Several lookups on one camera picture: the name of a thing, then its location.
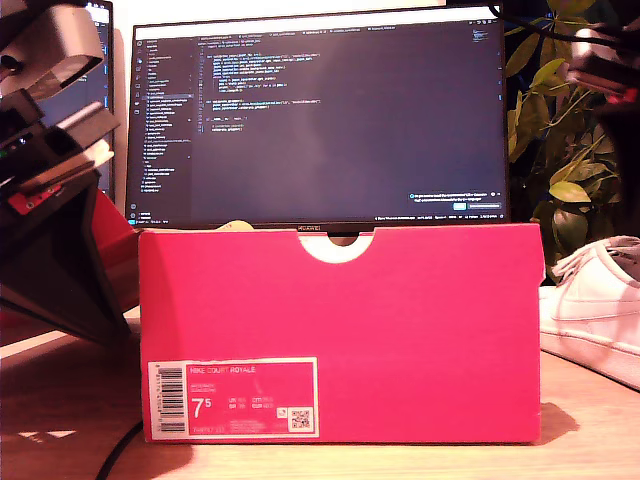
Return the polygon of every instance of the huawei logo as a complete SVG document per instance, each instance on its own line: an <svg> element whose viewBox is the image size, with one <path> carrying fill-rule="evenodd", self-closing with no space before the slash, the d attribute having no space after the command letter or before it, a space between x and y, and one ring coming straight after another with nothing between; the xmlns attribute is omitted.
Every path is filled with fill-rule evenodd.
<svg viewBox="0 0 640 480"><path fill-rule="evenodd" d="M319 232L320 225L298 225L299 232Z"/></svg>

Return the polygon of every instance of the shoe box label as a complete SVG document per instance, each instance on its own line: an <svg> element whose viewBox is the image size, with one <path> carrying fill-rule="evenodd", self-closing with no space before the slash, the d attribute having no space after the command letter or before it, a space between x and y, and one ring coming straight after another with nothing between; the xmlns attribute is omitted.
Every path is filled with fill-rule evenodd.
<svg viewBox="0 0 640 480"><path fill-rule="evenodd" d="M316 357L149 362L154 440L317 438Z"/></svg>

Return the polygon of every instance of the qr code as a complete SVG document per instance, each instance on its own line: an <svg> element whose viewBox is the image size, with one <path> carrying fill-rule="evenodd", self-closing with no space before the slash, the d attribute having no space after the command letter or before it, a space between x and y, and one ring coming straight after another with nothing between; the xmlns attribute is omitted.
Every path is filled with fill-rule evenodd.
<svg viewBox="0 0 640 480"><path fill-rule="evenodd" d="M291 428L309 428L311 426L309 410L292 410L291 411Z"/></svg>
<svg viewBox="0 0 640 480"><path fill-rule="evenodd" d="M289 431L301 433L313 432L313 408L289 408Z"/></svg>

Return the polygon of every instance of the black stand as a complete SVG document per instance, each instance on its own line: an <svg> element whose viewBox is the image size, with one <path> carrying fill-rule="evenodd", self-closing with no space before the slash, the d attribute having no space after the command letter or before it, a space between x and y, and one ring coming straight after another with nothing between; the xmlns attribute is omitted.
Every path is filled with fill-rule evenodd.
<svg viewBox="0 0 640 480"><path fill-rule="evenodd" d="M91 231L97 188L91 171L27 215L0 206L0 305L112 344L129 328Z"/></svg>

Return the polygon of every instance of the barcode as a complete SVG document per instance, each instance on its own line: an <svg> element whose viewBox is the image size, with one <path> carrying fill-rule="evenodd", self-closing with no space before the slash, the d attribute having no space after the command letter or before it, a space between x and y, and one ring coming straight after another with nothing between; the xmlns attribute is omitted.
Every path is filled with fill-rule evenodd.
<svg viewBox="0 0 640 480"><path fill-rule="evenodd" d="M158 368L158 413L161 432L186 430L182 368Z"/></svg>

